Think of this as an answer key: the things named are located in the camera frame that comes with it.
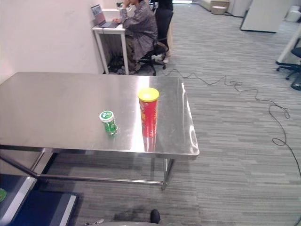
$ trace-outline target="pants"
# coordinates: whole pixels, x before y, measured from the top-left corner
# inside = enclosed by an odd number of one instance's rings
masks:
[[[127,63],[129,71],[136,71],[137,62],[134,60],[134,47],[133,47],[133,38],[131,36],[126,36],[127,43]]]

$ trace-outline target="green cap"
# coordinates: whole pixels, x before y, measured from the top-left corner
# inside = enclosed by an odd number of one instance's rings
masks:
[[[113,121],[114,118],[114,114],[111,111],[103,111],[100,113],[99,118],[102,122],[111,122]]]

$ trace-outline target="pringles can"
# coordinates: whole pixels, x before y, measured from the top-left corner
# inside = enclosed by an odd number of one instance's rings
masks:
[[[154,137],[157,129],[157,108],[159,91],[154,88],[144,88],[138,92],[141,110],[142,135]]]

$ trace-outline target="office chair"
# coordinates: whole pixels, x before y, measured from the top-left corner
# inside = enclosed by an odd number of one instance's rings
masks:
[[[294,54],[294,53],[293,53],[293,50],[296,49],[296,47],[297,47],[299,41],[300,41],[300,38],[297,39],[296,44],[295,44],[294,48],[293,48],[292,51],[291,51],[292,54]],[[284,68],[284,69],[287,69],[287,70],[292,71],[292,72],[285,78],[286,80],[289,80],[289,79],[290,79],[290,76],[291,76],[292,74],[301,72],[301,67],[300,67],[300,65],[295,65],[295,64],[288,64],[288,66],[279,66],[279,67],[276,69],[276,71],[279,72],[280,68]]]
[[[168,9],[162,9],[158,8],[155,13],[156,16],[156,22],[157,22],[157,28],[158,28],[158,39],[153,41],[153,50],[149,51],[144,57],[142,57],[139,62],[145,63],[146,65],[151,66],[154,73],[153,76],[156,76],[156,70],[154,65],[161,65],[163,66],[163,69],[166,69],[166,65],[161,62],[155,62],[152,60],[152,56],[158,56],[160,54],[166,54],[166,52],[169,50],[168,43],[167,43],[167,32],[169,28],[169,24],[171,21],[171,18],[173,17],[173,12]],[[158,42],[163,43],[166,48],[159,45]]]
[[[292,54],[301,58],[301,47],[293,48],[291,51]],[[298,69],[290,73],[285,79],[289,80],[292,74],[298,73],[298,76],[292,82],[291,87],[295,90],[301,90],[301,65],[298,66]]]

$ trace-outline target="person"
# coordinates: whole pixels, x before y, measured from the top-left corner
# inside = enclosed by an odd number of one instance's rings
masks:
[[[133,17],[127,15],[126,8],[130,4],[136,6]],[[128,68],[133,74],[141,67],[138,60],[153,50],[153,42],[158,37],[156,18],[144,0],[124,0],[120,15],[121,19],[113,19],[113,22],[122,23],[126,29]]]

